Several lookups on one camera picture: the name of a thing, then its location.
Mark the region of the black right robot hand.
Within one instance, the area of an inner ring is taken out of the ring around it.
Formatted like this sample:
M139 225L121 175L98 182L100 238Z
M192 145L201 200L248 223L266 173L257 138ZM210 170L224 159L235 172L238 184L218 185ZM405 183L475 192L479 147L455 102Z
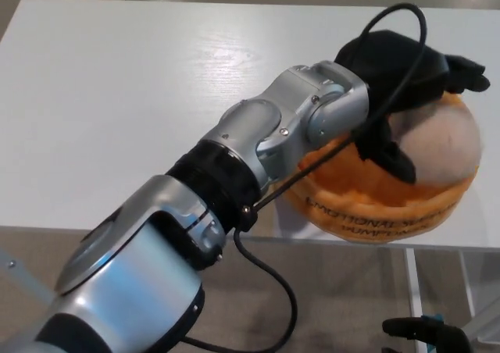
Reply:
M463 330L428 316L386 319L382 322L382 330L392 337L432 345L436 352L473 352Z

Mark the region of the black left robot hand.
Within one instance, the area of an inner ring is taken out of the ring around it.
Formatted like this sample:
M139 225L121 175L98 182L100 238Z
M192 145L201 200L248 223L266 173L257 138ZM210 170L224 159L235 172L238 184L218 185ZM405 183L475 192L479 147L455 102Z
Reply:
M373 115L419 54L423 58L402 93L355 147L362 160L407 184L456 184L471 177L480 164L480 129L459 94L490 87L484 66L421 48L390 30L350 41L334 61L367 85Z

